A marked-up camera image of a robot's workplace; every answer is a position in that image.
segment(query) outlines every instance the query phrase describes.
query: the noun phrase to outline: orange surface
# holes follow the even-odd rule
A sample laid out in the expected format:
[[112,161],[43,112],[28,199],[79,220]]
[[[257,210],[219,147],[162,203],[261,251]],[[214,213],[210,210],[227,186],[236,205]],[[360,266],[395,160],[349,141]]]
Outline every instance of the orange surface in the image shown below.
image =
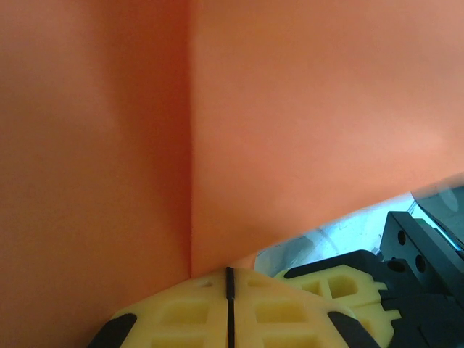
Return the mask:
[[196,5],[1,3],[0,347],[463,171],[461,1]]
[[86,347],[189,277],[184,1],[0,5],[0,347]]
[[203,0],[194,275],[464,169],[461,1]]

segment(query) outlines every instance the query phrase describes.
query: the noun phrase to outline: yellow plastic part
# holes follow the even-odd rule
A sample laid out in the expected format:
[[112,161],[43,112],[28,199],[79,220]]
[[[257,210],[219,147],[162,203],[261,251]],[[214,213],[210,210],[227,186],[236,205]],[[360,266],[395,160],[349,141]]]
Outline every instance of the yellow plastic part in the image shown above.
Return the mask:
[[346,306],[252,270],[236,270],[237,348],[347,348],[327,316]]
[[346,265],[290,279],[284,278],[286,272],[280,272],[275,278],[348,306],[378,345],[388,347],[394,334],[391,321],[401,318],[401,315],[397,310],[383,309],[378,290],[387,289],[384,283],[375,282],[370,274]]
[[227,342],[225,272],[184,281],[115,314],[137,315],[121,348],[221,348]]
[[[327,316],[348,307],[252,270],[235,269],[236,348],[347,348]],[[121,348],[226,348],[225,271],[186,281],[119,311],[137,315]]]

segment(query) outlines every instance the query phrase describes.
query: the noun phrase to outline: black rubber pad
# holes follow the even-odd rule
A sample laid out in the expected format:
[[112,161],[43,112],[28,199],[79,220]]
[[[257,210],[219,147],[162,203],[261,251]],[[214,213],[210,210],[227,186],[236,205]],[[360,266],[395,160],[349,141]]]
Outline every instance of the black rubber pad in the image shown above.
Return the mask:
[[225,269],[225,297],[227,298],[227,342],[228,348],[235,348],[235,275],[232,267]]
[[137,316],[132,313],[111,319],[103,325],[87,348],[120,348],[136,321]]
[[356,319],[339,312],[330,312],[328,317],[349,348],[380,348],[377,342]]

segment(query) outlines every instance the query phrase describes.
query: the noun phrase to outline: rectangular cutout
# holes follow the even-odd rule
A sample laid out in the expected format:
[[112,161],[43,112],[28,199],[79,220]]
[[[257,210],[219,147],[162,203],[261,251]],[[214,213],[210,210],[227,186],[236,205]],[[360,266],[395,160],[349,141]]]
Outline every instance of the rectangular cutout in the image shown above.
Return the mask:
[[161,324],[205,324],[209,305],[206,301],[177,301],[170,303],[161,317]]
[[258,323],[301,323],[306,321],[301,304],[292,300],[260,302],[255,307]]
[[305,283],[302,285],[302,289],[314,295],[323,296],[319,281],[314,281],[312,283]]
[[331,289],[333,299],[357,293],[356,282],[345,275],[338,275],[336,277],[329,278],[328,287]]

